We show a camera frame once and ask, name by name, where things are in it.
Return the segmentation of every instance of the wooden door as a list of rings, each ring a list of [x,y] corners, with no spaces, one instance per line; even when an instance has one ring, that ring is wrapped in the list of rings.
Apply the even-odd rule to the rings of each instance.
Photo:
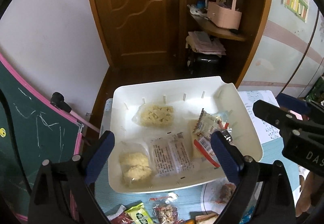
[[[115,67],[167,64],[178,53],[179,0],[93,2],[106,55]]]

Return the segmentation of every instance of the white tray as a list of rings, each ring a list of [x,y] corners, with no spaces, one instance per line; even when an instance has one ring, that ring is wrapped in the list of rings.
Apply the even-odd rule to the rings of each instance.
[[[168,128],[146,128],[132,122],[138,107],[145,103],[171,105],[175,120]],[[243,155],[256,161],[262,158],[262,147],[251,118],[234,86],[224,83],[221,77],[152,82],[119,87],[114,92],[110,130],[115,134],[115,148],[108,159],[108,179],[118,193],[150,193],[192,187],[224,177],[221,168],[214,169],[209,161],[195,161],[195,169],[169,177],[155,177],[147,187],[130,188],[123,182],[119,164],[120,141],[136,141],[145,137],[151,140],[167,132],[184,132],[186,148],[192,155],[191,132],[188,123],[197,120],[201,109],[210,114],[231,111],[229,124],[233,142]]]

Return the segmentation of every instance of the blue gripper pad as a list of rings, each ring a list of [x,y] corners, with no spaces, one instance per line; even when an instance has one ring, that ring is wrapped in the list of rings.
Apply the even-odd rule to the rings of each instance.
[[[94,183],[97,180],[103,166],[113,150],[115,146],[114,134],[111,131],[105,131],[99,138],[98,145],[100,146],[90,158],[85,168],[86,175],[84,181],[87,185]]]
[[[299,100],[284,93],[278,94],[276,97],[278,104],[289,110],[292,110],[300,115],[307,115],[310,113],[310,108],[305,101]]]
[[[238,186],[240,171],[244,166],[242,154],[235,146],[229,144],[220,131],[212,134],[210,144],[228,181]]]

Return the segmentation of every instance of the power cord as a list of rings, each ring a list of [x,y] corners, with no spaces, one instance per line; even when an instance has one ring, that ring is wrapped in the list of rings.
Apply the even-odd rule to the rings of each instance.
[[[7,122],[8,122],[8,127],[9,127],[9,135],[11,138],[11,143],[12,143],[12,149],[14,150],[14,154],[16,157],[16,161],[19,165],[19,168],[22,172],[22,176],[23,176],[23,181],[26,185],[26,189],[29,195],[31,195],[31,187],[29,185],[28,179],[26,177],[25,171],[24,171],[24,167],[22,165],[20,156],[19,156],[19,151],[18,151],[18,146],[17,146],[17,142],[16,142],[16,135],[15,135],[15,129],[14,129],[14,124],[12,121],[12,116],[11,116],[11,111],[9,108],[9,104],[7,102],[7,99],[4,96],[4,93],[2,92],[2,90],[0,89],[0,102],[4,108],[4,112],[7,118]]]

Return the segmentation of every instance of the door frame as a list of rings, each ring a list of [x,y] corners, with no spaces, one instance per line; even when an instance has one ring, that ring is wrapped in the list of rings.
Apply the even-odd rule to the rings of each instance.
[[[111,48],[107,44],[106,38],[103,34],[103,29],[100,24],[100,19],[96,7],[96,2],[95,0],[89,0],[90,2],[90,7],[91,11],[93,14],[93,18],[98,30],[99,38],[101,40],[101,44],[103,47],[103,50],[105,52],[107,61],[109,63],[109,66],[112,69],[116,69],[116,64],[113,62],[112,57],[111,57]],[[185,57],[185,40],[186,40],[186,26],[187,26],[187,16],[186,16],[186,7],[187,7],[187,0],[179,0],[179,41],[178,41],[178,53],[177,53],[177,63],[179,65],[182,65],[184,63],[184,57]]]

